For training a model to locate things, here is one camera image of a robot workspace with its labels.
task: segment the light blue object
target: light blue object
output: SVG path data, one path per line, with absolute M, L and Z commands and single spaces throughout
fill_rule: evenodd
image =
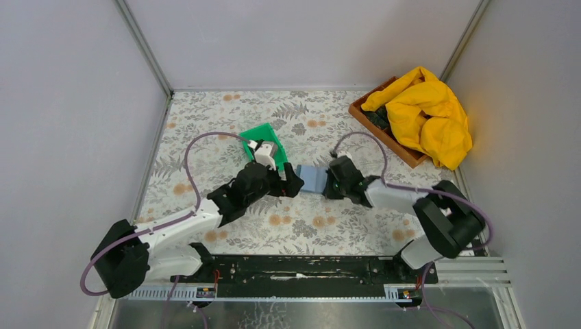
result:
M 322 194 L 327 183 L 327 168 L 299 164 L 297 175 L 305 182 L 302 192 Z

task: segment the green object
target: green object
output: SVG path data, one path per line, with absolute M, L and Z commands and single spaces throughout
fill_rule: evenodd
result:
M 284 148 L 282 147 L 282 144 L 276 137 L 270 123 L 265 123 L 264 125 L 259 125 L 256 128 L 252 128 L 245 132 L 241 132 L 240 136 L 246 139 L 251 139 L 253 141 L 258 141 L 259 139 L 262 139 L 263 141 L 266 142 L 276 143 L 276 145 L 278 146 L 278 151 L 274 155 L 274 162 L 276 163 L 276 167 L 278 168 L 278 170 L 281 171 L 284 169 L 282 165 L 285 162 L 288 162 L 288 160 L 286 159 L 286 153 L 284 152 Z M 252 156 L 252 152 L 250 152 L 250 147 L 248 147 L 248 144 L 244 142 L 242 142 L 242 144 L 244 146 L 246 154 L 248 155 L 248 158 L 250 158 L 250 160 L 254 160 L 254 157 Z

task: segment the floral pattern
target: floral pattern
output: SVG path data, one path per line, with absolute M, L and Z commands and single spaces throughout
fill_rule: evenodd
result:
M 362 92 L 262 91 L 179 92 L 173 98 L 138 222 L 161 219 L 195 204 L 184 170 L 184 150 L 204 132 L 240 133 L 270 123 L 289 162 L 324 167 L 337 140 L 365 131 L 348 112 Z M 341 145 L 364 175 L 383 166 L 378 147 L 363 136 Z M 411 169 L 387 149 L 386 179 L 431 186 L 452 179 L 452 172 L 425 161 Z M 187 164 L 202 195 L 225 184 L 248 161 L 240 141 L 225 136 L 200 140 Z M 392 255 L 423 234 L 416 217 L 389 209 L 368 209 L 348 200 L 326 200 L 300 193 L 294 199 L 265 197 L 242 218 L 195 236 L 214 254 Z

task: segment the brown wooden box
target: brown wooden box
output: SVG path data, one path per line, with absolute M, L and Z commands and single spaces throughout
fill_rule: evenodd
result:
M 363 124 L 373 135 L 375 135 L 375 137 L 377 137 L 380 141 L 387 145 L 387 147 L 389 147 L 395 154 L 397 154 L 405 163 L 407 163 L 410 167 L 415 168 L 417 167 L 417 165 L 419 165 L 429 157 L 419 151 L 409 149 L 399 144 L 395 140 L 395 137 L 391 132 L 391 128 L 388 127 L 387 129 L 384 130 L 380 129 L 376 125 L 372 124 L 372 122 L 361 111 L 361 104 L 365 103 L 367 97 L 371 93 L 374 93 L 375 91 L 384 90 L 396 79 L 397 77 L 392 77 L 391 79 L 385 81 L 377 88 L 367 93 L 365 96 L 353 102 L 349 106 L 349 113 L 351 113 L 351 115 L 355 117 L 357 121 L 361 122 L 361 124 Z

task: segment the glass panel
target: glass panel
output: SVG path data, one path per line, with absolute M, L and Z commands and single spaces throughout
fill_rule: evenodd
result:
M 503 328 L 488 288 L 426 288 L 430 304 L 467 316 L 476 328 Z M 164 302 L 119 300 L 111 329 L 158 329 Z M 391 303 L 214 302 L 203 309 L 209 328 L 445 328 L 424 307 L 403 311 Z M 442 315 L 454 328 L 461 319 Z M 170 302 L 168 329 L 204 328 L 199 311 Z

